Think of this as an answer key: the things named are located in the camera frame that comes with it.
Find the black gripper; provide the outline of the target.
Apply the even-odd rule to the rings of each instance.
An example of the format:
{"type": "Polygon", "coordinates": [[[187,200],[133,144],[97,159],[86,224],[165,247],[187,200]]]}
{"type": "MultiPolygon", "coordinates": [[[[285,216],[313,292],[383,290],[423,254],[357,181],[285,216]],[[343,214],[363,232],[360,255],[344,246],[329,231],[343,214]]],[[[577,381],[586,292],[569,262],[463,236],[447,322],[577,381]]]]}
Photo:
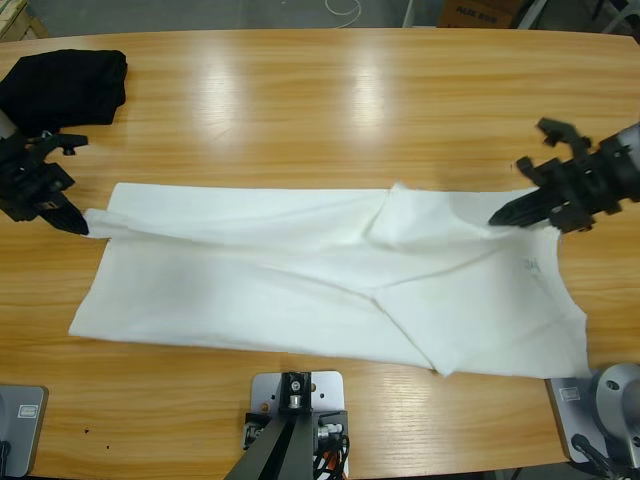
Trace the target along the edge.
{"type": "Polygon", "coordinates": [[[63,193],[74,180],[59,164],[45,162],[56,148],[73,152],[59,141],[1,142],[1,210],[16,222],[42,217],[58,230],[87,235],[82,212],[63,193]]]}
{"type": "Polygon", "coordinates": [[[572,158],[554,158],[537,167],[521,160],[518,169],[538,189],[498,209],[489,219],[491,226],[528,227],[547,220],[563,233],[588,231],[596,214],[614,215],[623,200],[639,201],[637,131],[621,131],[597,148],[575,131],[549,132],[545,142],[568,144],[572,158]]]}

